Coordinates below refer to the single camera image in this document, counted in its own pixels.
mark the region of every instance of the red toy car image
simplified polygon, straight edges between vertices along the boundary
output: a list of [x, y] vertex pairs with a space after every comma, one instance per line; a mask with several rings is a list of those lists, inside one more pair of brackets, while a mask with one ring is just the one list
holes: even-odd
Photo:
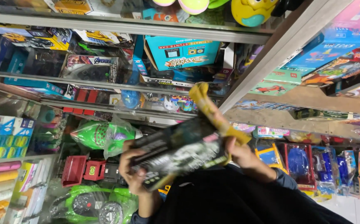
[[284, 92], [284, 91], [286, 91], [286, 89], [282, 86], [275, 85], [275, 86], [270, 86], [270, 87], [258, 87], [255, 89], [255, 91], [257, 91], [257, 92], [260, 91], [262, 93], [268, 93], [270, 91]]

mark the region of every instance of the yellow egg toy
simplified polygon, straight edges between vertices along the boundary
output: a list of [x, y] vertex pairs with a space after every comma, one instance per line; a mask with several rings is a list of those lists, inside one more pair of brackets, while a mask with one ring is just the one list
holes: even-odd
[[267, 21], [278, 0], [232, 0], [234, 19], [243, 26], [255, 27]]

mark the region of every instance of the person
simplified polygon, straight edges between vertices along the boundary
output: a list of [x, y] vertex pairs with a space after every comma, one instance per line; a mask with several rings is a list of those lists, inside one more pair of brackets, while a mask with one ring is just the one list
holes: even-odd
[[128, 150], [130, 144], [124, 144], [119, 172], [139, 198], [131, 224], [351, 223], [299, 191], [290, 176], [264, 164], [247, 145], [236, 146], [234, 137], [225, 146], [239, 167], [229, 164], [177, 177], [163, 202], [158, 191], [143, 187], [145, 170], [132, 172], [130, 159], [144, 152]]

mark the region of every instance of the dark sleeve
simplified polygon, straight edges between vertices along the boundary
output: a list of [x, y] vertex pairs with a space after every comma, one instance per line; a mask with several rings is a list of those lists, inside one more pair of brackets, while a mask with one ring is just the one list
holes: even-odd
[[132, 215], [132, 219], [130, 220], [130, 224], [148, 224], [150, 221], [150, 217], [143, 218], [139, 216], [139, 210], [135, 211]]
[[287, 175], [281, 169], [273, 169], [277, 172], [277, 180], [275, 181], [277, 185], [289, 188], [291, 190], [297, 190], [297, 183], [291, 176]]

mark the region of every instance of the toy wheel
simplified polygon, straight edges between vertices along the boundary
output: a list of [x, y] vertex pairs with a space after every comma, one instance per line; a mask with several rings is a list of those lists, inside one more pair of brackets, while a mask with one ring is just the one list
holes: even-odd
[[98, 215], [98, 222], [100, 224], [122, 224], [122, 206], [118, 202], [113, 201], [105, 203]]

